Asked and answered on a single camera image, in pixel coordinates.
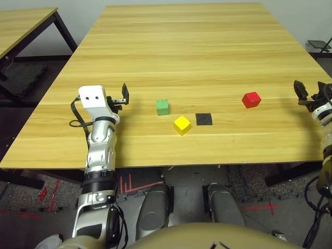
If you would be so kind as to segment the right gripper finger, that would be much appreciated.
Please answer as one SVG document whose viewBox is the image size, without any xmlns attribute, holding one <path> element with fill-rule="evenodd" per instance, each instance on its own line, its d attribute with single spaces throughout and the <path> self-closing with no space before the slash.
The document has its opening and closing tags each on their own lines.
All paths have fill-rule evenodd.
<svg viewBox="0 0 332 249">
<path fill-rule="evenodd" d="M 323 100 L 327 100 L 327 96 L 326 96 L 326 93 L 325 93 L 327 84 L 323 83 L 323 82 L 320 82 L 320 81 L 318 81 L 317 84 L 318 84 L 318 87 L 319 87 L 319 92 L 318 92 L 319 98 L 323 99 Z"/>
<path fill-rule="evenodd" d="M 308 93 L 302 82 L 298 80 L 294 81 L 294 91 L 298 97 L 299 102 L 307 101 Z"/>
</svg>

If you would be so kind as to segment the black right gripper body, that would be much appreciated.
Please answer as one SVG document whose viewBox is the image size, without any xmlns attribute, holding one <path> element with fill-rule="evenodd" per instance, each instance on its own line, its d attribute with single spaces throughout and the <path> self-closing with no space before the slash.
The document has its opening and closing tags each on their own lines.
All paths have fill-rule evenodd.
<svg viewBox="0 0 332 249">
<path fill-rule="evenodd" d="M 327 100 L 320 99 L 318 93 L 316 93 L 310 96 L 309 100 L 307 97 L 307 101 L 298 102 L 298 104 L 305 106 L 308 110 L 315 110 L 327 103 L 331 104 L 331 84 L 327 84 L 325 93 L 327 96 Z"/>
</svg>

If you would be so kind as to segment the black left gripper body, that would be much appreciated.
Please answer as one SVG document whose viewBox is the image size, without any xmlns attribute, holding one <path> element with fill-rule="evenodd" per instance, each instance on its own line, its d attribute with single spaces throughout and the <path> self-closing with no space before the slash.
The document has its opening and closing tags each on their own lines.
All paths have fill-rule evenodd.
<svg viewBox="0 0 332 249">
<path fill-rule="evenodd" d="M 128 104 L 127 98 L 113 100 L 111 96 L 107 96 L 106 100 L 112 112 L 119 112 L 122 110 L 122 105 Z"/>
</svg>

